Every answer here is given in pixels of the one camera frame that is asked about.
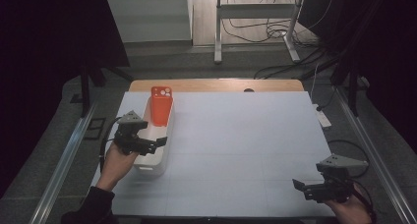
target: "white tabletop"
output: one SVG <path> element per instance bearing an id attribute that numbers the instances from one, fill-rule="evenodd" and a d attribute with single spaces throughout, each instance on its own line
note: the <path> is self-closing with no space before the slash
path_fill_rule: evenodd
<path id="1" fill-rule="evenodd" d="M 168 165 L 155 179 L 134 168 L 114 189 L 113 212 L 141 216 L 333 216 L 292 179 L 322 183 L 330 155 L 307 92 L 174 92 Z M 126 92 L 118 116 L 143 114 L 149 93 Z M 97 181 L 97 170 L 93 185 Z"/>

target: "orange phone case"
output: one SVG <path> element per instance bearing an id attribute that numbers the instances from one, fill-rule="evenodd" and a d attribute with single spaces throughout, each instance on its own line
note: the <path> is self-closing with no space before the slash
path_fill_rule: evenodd
<path id="1" fill-rule="evenodd" d="M 172 107 L 172 89 L 169 86 L 154 86 L 150 90 L 150 111 L 155 126 L 166 127 Z"/>

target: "gray wall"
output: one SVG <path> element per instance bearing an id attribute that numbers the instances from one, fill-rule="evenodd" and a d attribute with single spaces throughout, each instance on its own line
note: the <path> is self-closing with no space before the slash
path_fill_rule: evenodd
<path id="1" fill-rule="evenodd" d="M 187 0 L 107 0 L 123 42 L 191 40 Z"/>

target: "power strip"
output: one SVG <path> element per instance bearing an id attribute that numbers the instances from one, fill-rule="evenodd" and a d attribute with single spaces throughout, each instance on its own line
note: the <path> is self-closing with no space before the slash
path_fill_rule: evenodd
<path id="1" fill-rule="evenodd" d="M 319 107 L 318 104 L 313 104 L 313 109 L 316 113 L 317 118 L 319 119 L 320 125 L 322 126 L 322 129 L 327 130 L 331 127 L 331 122 L 328 120 L 328 117 L 326 117 L 325 113 L 323 111 L 317 111 L 317 107 Z"/>

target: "white plastic container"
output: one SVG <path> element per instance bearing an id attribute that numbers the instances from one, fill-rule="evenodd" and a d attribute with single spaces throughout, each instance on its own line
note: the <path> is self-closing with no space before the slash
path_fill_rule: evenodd
<path id="1" fill-rule="evenodd" d="M 134 167 L 138 169 L 140 174 L 160 176 L 165 172 L 168 160 L 169 145 L 171 142 L 172 129 L 174 125 L 174 101 L 172 102 L 167 127 L 157 127 L 152 123 L 150 113 L 150 99 L 148 99 L 143 119 L 148 122 L 148 127 L 138 132 L 139 138 L 156 140 L 159 138 L 168 137 L 168 140 L 165 146 L 156 149 L 155 154 L 148 153 L 146 156 L 139 155 L 134 162 Z"/>

